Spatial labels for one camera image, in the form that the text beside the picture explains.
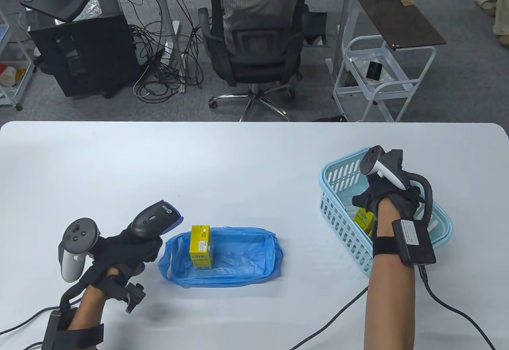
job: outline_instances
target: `blue plastic bag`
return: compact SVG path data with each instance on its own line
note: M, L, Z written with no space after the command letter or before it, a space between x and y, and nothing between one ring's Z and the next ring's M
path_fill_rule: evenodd
M195 269L189 256L191 232L169 239L158 263L168 281L190 288L227 288L280 275L283 252L276 235L261 228L211 228L212 269Z

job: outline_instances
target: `wrist strap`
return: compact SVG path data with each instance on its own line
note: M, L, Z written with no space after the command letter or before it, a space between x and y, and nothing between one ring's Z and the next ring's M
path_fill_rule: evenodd
M81 330L59 330L52 350L80 350L91 348L103 341L104 324Z
M373 258L379 254L400 254L396 238L375 237L373 239Z

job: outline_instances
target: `blue plastic basket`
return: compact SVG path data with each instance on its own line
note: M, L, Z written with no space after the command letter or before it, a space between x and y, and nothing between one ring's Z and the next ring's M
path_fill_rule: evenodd
M365 148L328 164L320 175L320 187L323 190L320 210L367 276L373 265L371 255L373 244L364 231L353 222L359 208L352 205L352 197L361 194L368 187L367 178L360 173L359 168L360 161L368 150L369 148ZM421 204L415 213L415 219L420 219L423 213L424 205ZM429 232L434 248L447 243L453 234L451 219L435 201L429 225L434 226Z

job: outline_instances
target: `yellow juice box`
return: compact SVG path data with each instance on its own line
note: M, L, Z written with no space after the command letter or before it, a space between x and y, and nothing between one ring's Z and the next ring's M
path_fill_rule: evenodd
M359 208L357 215L353 221L363 230L366 234L370 234L375 222L375 215L366 211L364 208Z
M212 236L209 225L193 225L189 255L196 269L212 268Z

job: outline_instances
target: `white table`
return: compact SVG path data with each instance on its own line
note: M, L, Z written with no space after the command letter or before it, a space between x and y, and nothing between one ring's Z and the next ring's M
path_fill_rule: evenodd
M183 289L156 264L137 277L147 297L131 315L109 301L105 350L286 350L367 285L321 216L328 162L381 144L402 148L451 216L451 241L429 267L432 290L508 348L509 141L493 124L11 122L0 131L0 330L56 305L69 287L56 247L67 225L93 218L117 234L162 198L192 224L258 226L285 252L282 276L227 289ZM467 321L417 282L416 349L487 348ZM365 297L306 349L361 349ZM47 313L0 337L1 350L42 340Z

